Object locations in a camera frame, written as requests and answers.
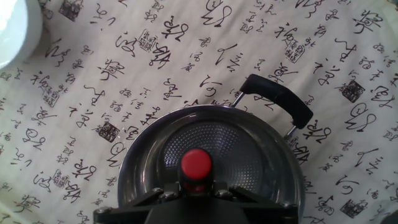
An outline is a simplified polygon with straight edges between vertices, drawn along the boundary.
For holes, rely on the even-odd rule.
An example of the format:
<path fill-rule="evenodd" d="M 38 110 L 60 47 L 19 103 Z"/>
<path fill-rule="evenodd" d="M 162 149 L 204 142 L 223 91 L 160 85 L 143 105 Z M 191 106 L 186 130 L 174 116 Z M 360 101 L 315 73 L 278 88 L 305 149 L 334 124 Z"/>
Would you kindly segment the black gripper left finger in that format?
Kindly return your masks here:
<path fill-rule="evenodd" d="M 145 223 L 150 211 L 158 205 L 179 199 L 182 196 L 180 184 L 166 184 L 156 187 L 118 208 L 100 207 L 93 212 L 94 224 Z"/>

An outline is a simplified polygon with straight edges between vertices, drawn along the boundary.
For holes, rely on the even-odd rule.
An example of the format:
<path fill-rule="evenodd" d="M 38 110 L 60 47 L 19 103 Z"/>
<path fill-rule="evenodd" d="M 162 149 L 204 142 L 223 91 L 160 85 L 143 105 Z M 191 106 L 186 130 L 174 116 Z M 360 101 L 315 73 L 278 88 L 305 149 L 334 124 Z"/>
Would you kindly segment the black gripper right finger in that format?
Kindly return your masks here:
<path fill-rule="evenodd" d="M 225 182 L 214 182 L 211 197 L 215 199 L 216 208 L 226 212 L 227 217 L 234 221 L 243 218 L 247 223 L 299 222 L 298 205 L 274 202 L 237 185 L 228 187 Z"/>

